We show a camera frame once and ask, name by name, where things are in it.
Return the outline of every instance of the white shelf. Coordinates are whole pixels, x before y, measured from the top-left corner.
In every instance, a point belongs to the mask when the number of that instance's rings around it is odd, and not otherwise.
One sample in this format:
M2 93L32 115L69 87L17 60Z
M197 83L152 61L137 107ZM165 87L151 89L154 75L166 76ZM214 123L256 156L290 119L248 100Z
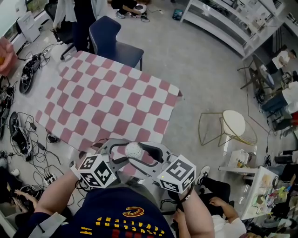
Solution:
M211 8L210 6L200 2L199 0L192 0L192 5L202 9L204 12L212 15L222 23L224 23L228 28L233 30L237 35L239 35L243 40L245 40L250 46L252 46L252 42L250 37L241 29L239 28L234 22L230 19L226 18L224 15L216 11L215 9Z
M228 4L223 2L222 0L212 0L216 2L218 5L221 5L225 9L227 9L229 12L233 13L235 16L237 16L241 21L243 21L251 30L254 31L254 33L257 33L257 28L255 28L248 19L243 17L239 12L237 12L234 8L230 7Z
M218 28L217 26L213 25L212 23L208 22L207 20L195 15L193 13L187 12L185 13L185 20L190 21L191 23L205 29L206 31L210 32L211 34L215 35L223 42L231 46L234 50L236 50L242 56L245 56L244 49L242 45L236 41L234 38L229 36L226 32L222 29Z

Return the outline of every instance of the table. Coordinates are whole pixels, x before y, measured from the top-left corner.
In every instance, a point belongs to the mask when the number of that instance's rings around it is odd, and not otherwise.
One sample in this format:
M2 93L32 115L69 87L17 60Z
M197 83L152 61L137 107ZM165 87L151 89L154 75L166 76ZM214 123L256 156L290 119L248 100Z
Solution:
M260 168L256 168L256 169L219 167L218 170L227 171L227 172L236 172L236 173L240 173L240 174L254 174L254 177L248 177L248 176L244 177L244 179L253 179L253 182L252 182L249 194L246 198L246 203L245 203L243 214L241 215L240 218L241 218L241 220L246 220L246 219L255 218L255 217L265 215L265 213L263 213L263 212L256 214L254 209L252 209L252 205L254 204L254 200L255 200L256 196L259 195L259 188L262 187L263 176L269 175L270 176L270 184L272 185L274 178L277 176L275 173L265 169L264 167L260 167Z
M256 68L257 68L256 70L253 70L251 68L252 63L255 63ZM251 76L251 79L244 86L242 86L240 89L247 87L251 83L254 83L257 86L257 88L264 89L264 87L262 85L262 81L265 82L272 90L274 89L274 85L267 79L267 75L265 75L264 72L262 70L260 70L261 65L265 65L265 64L261 61L261 59L258 56L253 54L252 62L249 64L249 66L240 68L240 69L248 68L249 72L250 72L250 76Z
M137 69L78 52L38 103L36 121L79 151L104 138L161 143L179 89ZM114 153L113 159L124 155ZM124 171L133 175L135 168Z

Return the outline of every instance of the pink and white checkered tablecloth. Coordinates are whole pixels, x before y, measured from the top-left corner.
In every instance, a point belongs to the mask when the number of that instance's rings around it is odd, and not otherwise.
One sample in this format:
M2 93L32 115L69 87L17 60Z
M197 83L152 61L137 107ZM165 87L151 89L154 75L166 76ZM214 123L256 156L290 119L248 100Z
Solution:
M60 78L45 86L39 124L79 151L103 138L162 141L181 96L176 86L86 52L65 65Z

